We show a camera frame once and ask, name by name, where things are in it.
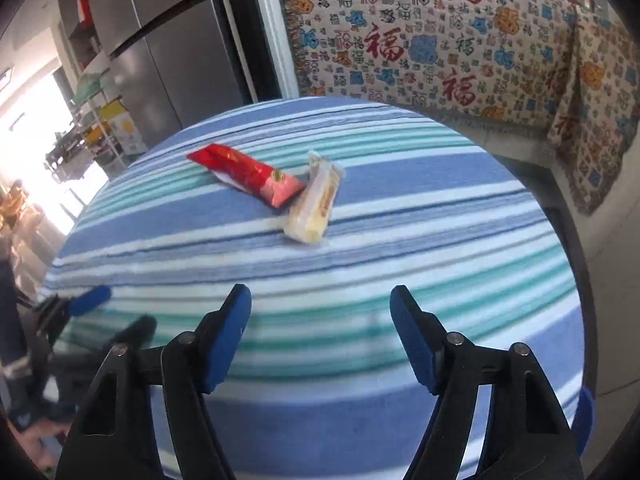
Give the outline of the white metal storage rack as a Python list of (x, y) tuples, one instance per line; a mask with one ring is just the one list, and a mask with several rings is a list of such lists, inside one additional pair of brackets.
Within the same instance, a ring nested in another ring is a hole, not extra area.
[(119, 177), (129, 160), (114, 130), (100, 110), (107, 99), (105, 76), (88, 73), (80, 77), (76, 96), (70, 99), (72, 120), (65, 132), (55, 133), (56, 141), (44, 159), (44, 166), (58, 182), (75, 181), (85, 177), (91, 165), (97, 164), (108, 180)]

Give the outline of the clear wrapped bread stick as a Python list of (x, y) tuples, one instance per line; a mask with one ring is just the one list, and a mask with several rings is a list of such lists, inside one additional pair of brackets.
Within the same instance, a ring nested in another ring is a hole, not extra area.
[(291, 240), (310, 245), (319, 243), (328, 228), (345, 171), (317, 152), (308, 153), (308, 164), (308, 183), (290, 208), (284, 234)]

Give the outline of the yellow green cardboard box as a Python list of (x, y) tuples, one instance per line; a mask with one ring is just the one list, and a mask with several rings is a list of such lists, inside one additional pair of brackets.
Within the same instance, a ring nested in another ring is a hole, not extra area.
[(100, 107), (98, 113), (110, 126), (113, 136), (125, 154), (142, 155), (148, 150), (128, 108), (120, 99), (111, 100)]

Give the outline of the red long snack wrapper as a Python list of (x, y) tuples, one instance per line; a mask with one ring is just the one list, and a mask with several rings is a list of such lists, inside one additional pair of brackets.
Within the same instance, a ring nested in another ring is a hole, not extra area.
[(186, 155), (211, 171), (219, 180), (239, 190), (259, 197), (272, 208), (279, 209), (305, 185), (299, 178), (251, 158), (222, 144), (209, 144)]

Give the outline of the blue green striped tablecloth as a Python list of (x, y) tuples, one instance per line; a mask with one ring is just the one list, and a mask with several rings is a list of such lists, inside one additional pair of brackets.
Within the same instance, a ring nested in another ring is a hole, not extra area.
[[(340, 164), (321, 242), (284, 235), (285, 210), (191, 162), (212, 143), (306, 177)], [(53, 260), (44, 294), (107, 285), (68, 326), (95, 346), (147, 313), (155, 340), (193, 330), (232, 286), (252, 315), (226, 381), (206, 400), (241, 479), (398, 479), (435, 400), (390, 318), (405, 285), (476, 344), (532, 348), (567, 418), (584, 370), (574, 275), (535, 197), (462, 134), (383, 104), (305, 98), (232, 110), (186, 128), (104, 186)]]

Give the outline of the grey steel refrigerator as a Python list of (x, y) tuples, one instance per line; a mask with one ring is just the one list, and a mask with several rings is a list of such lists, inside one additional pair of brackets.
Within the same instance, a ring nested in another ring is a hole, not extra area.
[(224, 0), (89, 0), (114, 83), (148, 148), (250, 102)]

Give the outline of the small patterned fu blanket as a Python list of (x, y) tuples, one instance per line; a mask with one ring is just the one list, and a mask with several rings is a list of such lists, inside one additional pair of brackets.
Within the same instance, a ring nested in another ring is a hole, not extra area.
[(548, 140), (581, 214), (603, 204), (638, 123), (638, 44), (624, 25), (577, 12), (565, 91)]

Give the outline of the large patterned fu blanket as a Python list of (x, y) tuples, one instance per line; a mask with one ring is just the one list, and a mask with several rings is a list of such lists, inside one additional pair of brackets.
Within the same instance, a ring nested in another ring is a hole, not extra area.
[(304, 96), (547, 128), (565, 96), (564, 0), (280, 0)]

